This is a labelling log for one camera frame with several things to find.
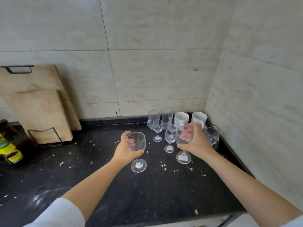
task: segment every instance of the wooden cutting board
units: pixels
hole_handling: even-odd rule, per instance
[[[11,74],[9,72],[13,71],[13,68],[0,68],[0,96],[15,92],[29,92],[30,86],[36,87],[37,90],[58,90],[71,130],[81,130],[79,119],[58,76],[56,66],[34,65],[28,70],[30,73]]]
[[[6,105],[13,110],[19,122],[28,130],[44,131],[54,127],[62,141],[73,139],[65,111],[56,90],[41,90],[4,95]],[[32,132],[38,144],[60,142],[54,130]]]

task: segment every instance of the person's right arm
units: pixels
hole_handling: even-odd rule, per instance
[[[279,227],[302,215],[290,202],[214,151],[197,123],[189,126],[194,128],[193,140],[177,147],[209,164],[260,227]]]

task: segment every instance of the white paper tag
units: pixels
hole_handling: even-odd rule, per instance
[[[188,161],[188,156],[187,156],[187,155],[179,155],[179,156],[178,156],[178,159],[179,159],[180,161]]]

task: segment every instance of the clear glass cup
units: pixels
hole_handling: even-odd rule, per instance
[[[171,119],[174,116],[174,110],[171,108],[165,107],[161,111],[161,120],[163,121],[163,130],[167,130],[169,119]]]
[[[214,124],[206,124],[203,130],[205,136],[212,146],[216,145],[219,141],[220,130]]]
[[[133,132],[127,136],[127,145],[132,151],[145,150],[146,139],[145,135],[141,132]],[[146,161],[143,159],[135,159],[131,163],[131,170],[140,173],[146,169]]]
[[[164,147],[164,150],[167,153],[172,153],[174,151],[174,147],[171,145],[174,141],[176,141],[177,131],[173,129],[167,129],[165,132],[165,140],[169,143]]]
[[[174,131],[177,131],[179,128],[179,122],[177,119],[169,119],[169,126],[168,129],[172,129]]]
[[[152,123],[155,119],[160,119],[160,113],[158,111],[149,111],[147,113],[147,126],[152,130]]]
[[[161,136],[159,135],[159,133],[162,131],[163,129],[163,122],[162,120],[160,119],[155,119],[153,121],[153,124],[152,124],[152,128],[154,130],[154,132],[157,133],[157,135],[155,137],[153,137],[153,140],[155,142],[160,142],[162,140]]]
[[[187,144],[192,141],[194,137],[194,129],[191,126],[182,126],[177,130],[176,143]],[[177,161],[181,164],[188,164],[191,161],[191,155],[187,151],[180,151],[177,153]]]

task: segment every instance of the cutting board handle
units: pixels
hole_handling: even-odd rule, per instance
[[[31,67],[33,67],[33,65],[12,65],[12,66],[0,66],[1,68],[5,68],[6,71],[10,74],[30,74],[32,73],[32,69]],[[29,71],[18,71],[18,68],[29,68]]]

